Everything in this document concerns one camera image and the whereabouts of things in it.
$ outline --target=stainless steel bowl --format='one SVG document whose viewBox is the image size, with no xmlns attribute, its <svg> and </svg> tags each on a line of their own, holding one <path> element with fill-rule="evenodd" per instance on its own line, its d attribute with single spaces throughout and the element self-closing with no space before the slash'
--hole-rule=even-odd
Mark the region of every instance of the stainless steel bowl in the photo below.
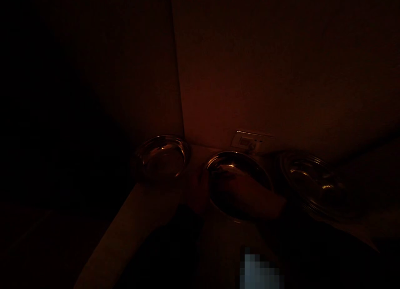
<svg viewBox="0 0 400 289">
<path fill-rule="evenodd" d="M 265 187 L 272 190 L 272 183 L 265 170 L 251 157 L 234 151 L 219 152 L 211 157 L 206 164 L 206 169 L 210 173 L 210 199 L 212 204 L 221 212 L 225 213 L 236 222 L 251 220 L 248 214 L 236 209 L 233 205 L 219 194 L 217 180 L 225 172 L 248 175 Z"/>
<path fill-rule="evenodd" d="M 190 160 L 190 146 L 175 135 L 162 135 L 143 143 L 135 153 L 138 181 L 165 181 L 182 174 Z"/>
<path fill-rule="evenodd" d="M 322 218 L 345 221 L 357 216 L 351 192 L 330 166 L 303 151 L 286 151 L 278 158 L 279 169 L 295 202 Z"/>
</svg>

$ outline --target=outlet cover plate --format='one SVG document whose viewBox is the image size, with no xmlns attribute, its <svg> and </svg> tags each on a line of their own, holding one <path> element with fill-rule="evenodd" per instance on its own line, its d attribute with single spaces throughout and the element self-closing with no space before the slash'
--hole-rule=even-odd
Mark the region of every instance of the outlet cover plate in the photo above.
<svg viewBox="0 0 400 289">
<path fill-rule="evenodd" d="M 231 146 L 241 149 L 253 149 L 255 152 L 263 152 L 270 144 L 270 135 L 261 135 L 245 131 L 236 131 Z"/>
</svg>

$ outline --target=pixelated blur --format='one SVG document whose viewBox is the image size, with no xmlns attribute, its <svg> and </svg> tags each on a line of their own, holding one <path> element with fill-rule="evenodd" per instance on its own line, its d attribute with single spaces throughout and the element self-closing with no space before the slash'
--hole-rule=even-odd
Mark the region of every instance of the pixelated blur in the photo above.
<svg viewBox="0 0 400 289">
<path fill-rule="evenodd" d="M 279 269 L 268 261 L 260 261 L 259 254 L 245 250 L 240 262 L 240 289 L 283 289 L 284 278 Z"/>
</svg>

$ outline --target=sleeve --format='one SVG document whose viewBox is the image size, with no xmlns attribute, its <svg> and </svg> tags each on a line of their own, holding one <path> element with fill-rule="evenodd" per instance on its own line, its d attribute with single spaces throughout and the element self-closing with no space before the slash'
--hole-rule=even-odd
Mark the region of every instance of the sleeve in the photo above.
<svg viewBox="0 0 400 289">
<path fill-rule="evenodd" d="M 202 227 L 201 217 L 179 205 L 171 221 L 140 246 L 114 288 L 189 287 L 198 264 L 196 241 Z"/>
<path fill-rule="evenodd" d="M 307 288 L 383 288 L 381 256 L 354 236 L 306 213 L 285 209 L 267 226 L 297 284 Z"/>
</svg>

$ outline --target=white wall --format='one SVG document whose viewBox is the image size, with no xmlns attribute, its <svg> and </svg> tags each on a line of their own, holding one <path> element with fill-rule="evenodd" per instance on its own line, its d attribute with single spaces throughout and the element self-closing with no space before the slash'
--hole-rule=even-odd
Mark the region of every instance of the white wall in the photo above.
<svg viewBox="0 0 400 289">
<path fill-rule="evenodd" d="M 186 137 L 328 161 L 399 126 L 399 0 L 172 0 Z"/>
<path fill-rule="evenodd" d="M 34 0 L 134 144 L 183 134 L 170 0 Z"/>
</svg>

